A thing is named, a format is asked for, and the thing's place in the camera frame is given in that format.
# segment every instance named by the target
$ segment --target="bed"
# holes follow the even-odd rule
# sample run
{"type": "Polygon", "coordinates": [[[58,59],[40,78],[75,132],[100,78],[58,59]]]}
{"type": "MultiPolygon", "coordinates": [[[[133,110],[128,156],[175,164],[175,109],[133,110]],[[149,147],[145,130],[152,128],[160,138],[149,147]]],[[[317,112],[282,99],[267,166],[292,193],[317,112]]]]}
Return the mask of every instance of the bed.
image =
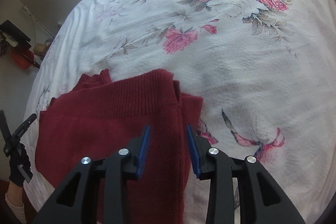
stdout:
{"type": "MultiPolygon", "coordinates": [[[[334,0],[82,0],[41,65],[25,117],[83,73],[107,68],[117,81],[166,69],[204,99],[198,134],[231,157],[255,155],[315,223],[336,192],[335,15],[334,0]]],[[[22,138],[37,211],[54,190],[35,168],[38,135],[36,122],[22,138]]],[[[186,223],[205,223],[208,191],[189,176],[186,223]]],[[[238,221],[238,196],[235,205],[238,221]]]]}

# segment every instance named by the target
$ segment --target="gloved hand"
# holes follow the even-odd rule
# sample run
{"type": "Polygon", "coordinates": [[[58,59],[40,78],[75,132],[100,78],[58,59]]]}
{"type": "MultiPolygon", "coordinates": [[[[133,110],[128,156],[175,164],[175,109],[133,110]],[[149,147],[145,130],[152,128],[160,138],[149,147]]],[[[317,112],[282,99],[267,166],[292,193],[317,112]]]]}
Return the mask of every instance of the gloved hand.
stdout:
{"type": "Polygon", "coordinates": [[[17,168],[18,165],[22,164],[23,168],[25,170],[29,170],[30,168],[30,161],[29,157],[27,155],[27,151],[25,150],[25,146],[20,143],[21,145],[21,156],[19,155],[19,152],[16,149],[13,149],[13,151],[10,154],[10,160],[9,160],[9,166],[10,166],[10,176],[9,180],[16,184],[19,187],[23,187],[23,182],[25,181],[25,178],[17,168]]]}

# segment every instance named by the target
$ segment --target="red object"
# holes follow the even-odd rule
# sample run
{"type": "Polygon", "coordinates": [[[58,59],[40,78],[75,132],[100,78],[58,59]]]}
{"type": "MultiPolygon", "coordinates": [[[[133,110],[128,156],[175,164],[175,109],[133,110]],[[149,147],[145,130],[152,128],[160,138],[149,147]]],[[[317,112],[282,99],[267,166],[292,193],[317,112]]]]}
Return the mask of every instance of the red object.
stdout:
{"type": "MultiPolygon", "coordinates": [[[[149,124],[144,175],[128,182],[132,223],[182,224],[190,168],[184,128],[188,123],[197,126],[202,102],[181,93],[179,82],[161,69],[114,83],[108,70],[82,75],[71,92],[40,112],[36,168],[57,187],[82,157],[106,158],[149,124]]],[[[102,222],[99,201],[97,212],[102,222]]]]}
{"type": "Polygon", "coordinates": [[[24,49],[24,48],[18,48],[18,47],[13,47],[12,48],[12,58],[16,64],[18,64],[22,69],[28,69],[32,62],[34,61],[34,53],[31,52],[30,50],[24,49]],[[23,56],[23,54],[31,59],[31,62],[27,60],[23,56]]]}

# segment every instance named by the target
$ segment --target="silver bolt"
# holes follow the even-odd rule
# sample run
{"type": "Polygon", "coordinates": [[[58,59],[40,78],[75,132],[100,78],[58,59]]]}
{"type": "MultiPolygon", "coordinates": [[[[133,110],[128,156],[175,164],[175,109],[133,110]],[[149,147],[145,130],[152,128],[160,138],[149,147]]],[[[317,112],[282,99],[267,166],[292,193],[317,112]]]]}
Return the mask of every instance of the silver bolt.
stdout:
{"type": "Polygon", "coordinates": [[[209,153],[212,155],[217,155],[219,153],[219,150],[217,148],[210,148],[209,153]]]}
{"type": "Polygon", "coordinates": [[[84,157],[84,158],[82,158],[82,160],[81,160],[81,163],[83,163],[83,164],[88,164],[88,163],[90,163],[91,162],[91,159],[89,158],[89,157],[84,157]]]}
{"type": "Polygon", "coordinates": [[[119,150],[119,155],[125,156],[129,153],[127,148],[122,148],[119,150]]]}
{"type": "Polygon", "coordinates": [[[247,157],[247,161],[249,162],[249,163],[255,163],[256,161],[257,161],[257,159],[254,157],[254,156],[248,156],[247,157]]]}

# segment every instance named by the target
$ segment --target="sweater sleeve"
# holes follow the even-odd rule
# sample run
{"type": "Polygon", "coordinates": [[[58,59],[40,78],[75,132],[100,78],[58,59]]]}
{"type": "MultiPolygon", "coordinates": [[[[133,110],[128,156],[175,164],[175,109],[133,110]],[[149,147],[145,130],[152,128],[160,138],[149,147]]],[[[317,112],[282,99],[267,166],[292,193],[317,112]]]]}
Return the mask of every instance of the sweater sleeve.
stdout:
{"type": "Polygon", "coordinates": [[[26,216],[25,216],[25,206],[22,205],[21,207],[14,206],[7,198],[7,194],[5,196],[5,200],[9,208],[12,210],[16,218],[22,223],[27,224],[26,216]]]}

